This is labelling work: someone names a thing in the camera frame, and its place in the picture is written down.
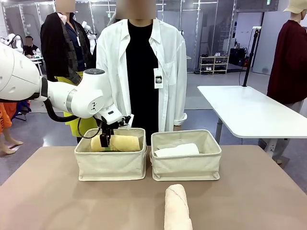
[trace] shoe rack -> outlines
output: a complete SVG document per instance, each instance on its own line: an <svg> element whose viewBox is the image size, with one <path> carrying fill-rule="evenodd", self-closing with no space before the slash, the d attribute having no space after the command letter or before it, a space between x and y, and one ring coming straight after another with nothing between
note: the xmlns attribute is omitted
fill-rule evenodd
<svg viewBox="0 0 307 230"><path fill-rule="evenodd" d="M218 72L227 73L228 62L229 62L228 55L219 56L219 57L216 56L200 57L200 74L208 73L213 75L214 73Z"/></svg>

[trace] shirt collar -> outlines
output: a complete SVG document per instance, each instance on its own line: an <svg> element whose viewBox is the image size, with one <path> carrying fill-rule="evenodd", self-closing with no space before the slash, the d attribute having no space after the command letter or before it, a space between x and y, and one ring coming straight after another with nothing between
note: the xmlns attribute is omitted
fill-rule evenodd
<svg viewBox="0 0 307 230"><path fill-rule="evenodd" d="M65 16L65 15L63 15L63 14L61 14L61 13L58 13L58 16L59 16L59 18L61 19L61 21L64 23L64 25L66 24L66 22L67 22L67 17ZM70 14L70 21L71 20L73 20L73 17L75 16L75 14L74 13L71 13Z"/></svg>
<svg viewBox="0 0 307 230"><path fill-rule="evenodd" d="M123 19L123 26L121 30L120 40L123 40L125 37L129 35L128 29L128 19ZM153 20L153 31L150 38L154 39L157 43L161 43L161 33L160 33L160 24L158 19Z"/></svg>

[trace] brown table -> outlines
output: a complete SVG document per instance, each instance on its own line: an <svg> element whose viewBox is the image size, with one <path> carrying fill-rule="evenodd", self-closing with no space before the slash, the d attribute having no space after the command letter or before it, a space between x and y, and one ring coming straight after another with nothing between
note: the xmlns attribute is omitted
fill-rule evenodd
<svg viewBox="0 0 307 230"><path fill-rule="evenodd" d="M256 146L224 146L221 179L182 182L194 230L306 230L307 196ZM0 187L0 230L163 230L165 190L79 182L74 147L40 148Z"/></svg>

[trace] beige bucket hat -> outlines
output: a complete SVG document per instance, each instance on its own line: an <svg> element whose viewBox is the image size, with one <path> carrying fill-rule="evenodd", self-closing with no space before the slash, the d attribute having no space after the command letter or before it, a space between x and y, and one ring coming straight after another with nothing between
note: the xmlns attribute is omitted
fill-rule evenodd
<svg viewBox="0 0 307 230"><path fill-rule="evenodd" d="M307 10L307 0L289 0L289 5L284 11L301 13L303 10Z"/></svg>

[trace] hand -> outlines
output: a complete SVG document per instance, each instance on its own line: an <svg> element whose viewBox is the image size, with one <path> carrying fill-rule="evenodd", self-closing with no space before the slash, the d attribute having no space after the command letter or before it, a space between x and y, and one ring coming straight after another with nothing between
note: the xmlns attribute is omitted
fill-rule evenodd
<svg viewBox="0 0 307 230"><path fill-rule="evenodd" d="M182 131L182 127L181 126L174 126L174 131Z"/></svg>

